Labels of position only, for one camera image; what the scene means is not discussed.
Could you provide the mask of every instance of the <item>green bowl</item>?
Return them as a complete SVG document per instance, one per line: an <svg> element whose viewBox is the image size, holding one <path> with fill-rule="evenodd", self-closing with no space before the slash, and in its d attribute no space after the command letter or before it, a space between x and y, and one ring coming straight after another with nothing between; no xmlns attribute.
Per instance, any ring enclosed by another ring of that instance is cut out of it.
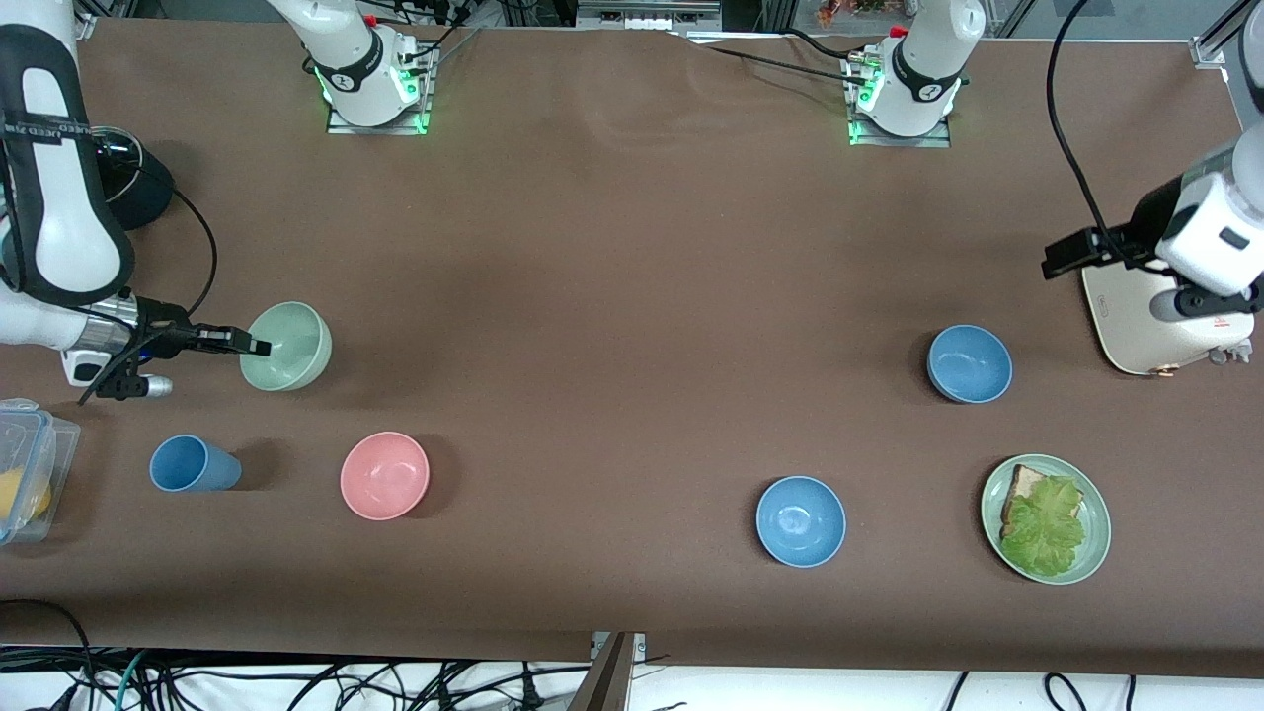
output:
<svg viewBox="0 0 1264 711"><path fill-rule="evenodd" d="M1014 467L1018 464L1026 464L1042 474L1071 477L1076 479L1076 488L1085 495L1085 501L1081 504L1077 516L1085 526L1085 541L1076 548L1076 562L1064 573L1057 576L1029 573L1015 566L1001 552L1001 510L1005 509L1005 500L1010 493L1010 483L1014 481ZM987 543L992 544L992 550L996 550L996 554L1009 567L1033 581L1048 584L1078 583L1097 572L1097 568L1106 560L1106 553L1110 550L1110 512L1106 511L1106 501L1102 500L1101 492L1097 491L1097 487L1093 486L1093 482L1088 481L1088 477L1083 472L1057 457L1049 457L1048 454L1020 454L1006 459L1000 467L996 467L992 476L987 477L987 483L983 485L980 511L983 517L983 533L987 535Z"/></svg>
<svg viewBox="0 0 1264 711"><path fill-rule="evenodd" d="M250 324L255 340L272 344L270 356L241 356L241 374L267 392L311 385L329 364L334 337L311 306L300 301L277 304Z"/></svg>

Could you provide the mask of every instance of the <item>green plate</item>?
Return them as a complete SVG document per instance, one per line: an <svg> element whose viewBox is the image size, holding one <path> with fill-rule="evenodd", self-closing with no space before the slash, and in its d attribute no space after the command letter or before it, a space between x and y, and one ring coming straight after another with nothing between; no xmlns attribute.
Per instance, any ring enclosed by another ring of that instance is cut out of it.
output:
<svg viewBox="0 0 1264 711"><path fill-rule="evenodd" d="M1005 498L1009 496L1010 485L1014 482L1014 467L1018 464L1026 464L1047 476L1071 477L1076 479L1076 488L1085 495L1085 501L1077 516L1085 526L1085 541L1076 548L1076 562L1066 573L1057 576L1029 573L1015 566L1001 552L1001 510L1005 509ZM1006 459L992 472L992 476L987 477L987 483L983 485L980 512L983 517L983 533L987 535L987 543L992 544L992 550L1009 567L1033 581L1048 584L1078 583L1097 572L1097 568L1106 560L1106 553L1110 550L1110 512L1106 511L1106 501L1102 500L1101 492L1097 491L1097 487L1093 486L1093 482L1088 481L1088 477L1083 472L1057 457L1049 457L1048 454L1020 454Z"/></svg>

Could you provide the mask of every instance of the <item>pink bowl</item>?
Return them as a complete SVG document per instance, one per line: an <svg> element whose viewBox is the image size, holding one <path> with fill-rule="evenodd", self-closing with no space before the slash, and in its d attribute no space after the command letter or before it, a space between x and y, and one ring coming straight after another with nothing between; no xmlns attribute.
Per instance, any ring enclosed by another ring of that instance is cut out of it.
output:
<svg viewBox="0 0 1264 711"><path fill-rule="evenodd" d="M411 436L380 431L360 440L343 462L343 500L370 521L403 516L426 495L430 462Z"/></svg>

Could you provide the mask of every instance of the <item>lettuce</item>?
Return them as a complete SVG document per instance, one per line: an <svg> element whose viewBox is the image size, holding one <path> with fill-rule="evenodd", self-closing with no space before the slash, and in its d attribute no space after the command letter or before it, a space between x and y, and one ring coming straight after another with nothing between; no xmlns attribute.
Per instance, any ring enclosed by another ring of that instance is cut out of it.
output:
<svg viewBox="0 0 1264 711"><path fill-rule="evenodd" d="M1066 573L1085 540L1085 526L1072 515L1082 498L1071 477L1047 477L1031 487L1031 496L1015 496L1010 502L1014 530L1001 539L1001 552L1029 573Z"/></svg>

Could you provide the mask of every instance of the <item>food container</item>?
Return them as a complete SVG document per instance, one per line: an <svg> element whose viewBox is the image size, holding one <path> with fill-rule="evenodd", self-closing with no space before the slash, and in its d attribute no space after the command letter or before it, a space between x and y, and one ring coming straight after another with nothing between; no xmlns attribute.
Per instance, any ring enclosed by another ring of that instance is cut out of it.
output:
<svg viewBox="0 0 1264 711"><path fill-rule="evenodd" d="M48 535L78 434L30 400L0 401L0 545Z"/></svg>

